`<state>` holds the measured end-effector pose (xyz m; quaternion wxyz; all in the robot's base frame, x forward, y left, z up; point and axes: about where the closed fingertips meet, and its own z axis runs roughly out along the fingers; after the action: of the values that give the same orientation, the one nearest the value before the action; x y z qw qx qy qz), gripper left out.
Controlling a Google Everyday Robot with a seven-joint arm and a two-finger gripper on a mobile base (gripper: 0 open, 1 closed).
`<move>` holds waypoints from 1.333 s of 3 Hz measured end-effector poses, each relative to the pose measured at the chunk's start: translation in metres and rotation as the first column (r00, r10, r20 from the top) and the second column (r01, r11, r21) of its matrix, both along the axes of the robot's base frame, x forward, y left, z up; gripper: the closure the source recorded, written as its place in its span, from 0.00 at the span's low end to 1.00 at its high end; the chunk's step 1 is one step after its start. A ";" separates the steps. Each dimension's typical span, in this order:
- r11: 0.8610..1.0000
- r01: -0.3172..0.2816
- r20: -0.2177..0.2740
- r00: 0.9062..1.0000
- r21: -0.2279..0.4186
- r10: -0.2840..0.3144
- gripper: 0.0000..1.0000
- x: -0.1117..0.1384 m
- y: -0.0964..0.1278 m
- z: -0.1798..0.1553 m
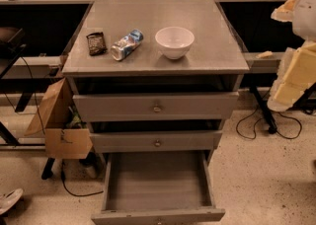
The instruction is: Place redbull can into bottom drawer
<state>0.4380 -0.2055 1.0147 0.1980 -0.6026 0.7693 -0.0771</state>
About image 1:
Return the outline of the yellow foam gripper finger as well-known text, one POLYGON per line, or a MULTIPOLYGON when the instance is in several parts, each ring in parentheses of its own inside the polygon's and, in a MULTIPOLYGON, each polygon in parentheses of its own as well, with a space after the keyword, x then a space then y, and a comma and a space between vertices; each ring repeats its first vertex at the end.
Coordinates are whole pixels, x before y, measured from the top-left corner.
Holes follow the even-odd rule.
POLYGON ((286 0, 279 7, 275 8, 271 14, 273 20, 279 22, 292 22, 294 20, 297 0, 286 0))
POLYGON ((316 42, 306 41, 296 50, 288 49, 277 71, 268 108, 284 112, 291 108, 316 82, 316 42))

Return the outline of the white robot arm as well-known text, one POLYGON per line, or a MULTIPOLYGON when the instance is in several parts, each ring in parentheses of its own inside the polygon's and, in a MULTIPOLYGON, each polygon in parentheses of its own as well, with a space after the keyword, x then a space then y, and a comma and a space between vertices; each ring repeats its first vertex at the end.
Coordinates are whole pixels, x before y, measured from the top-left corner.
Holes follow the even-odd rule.
POLYGON ((293 33, 304 39, 296 50, 288 50, 278 66, 268 108, 285 112, 316 83, 316 0, 288 0, 274 10, 272 17, 292 22, 293 33))

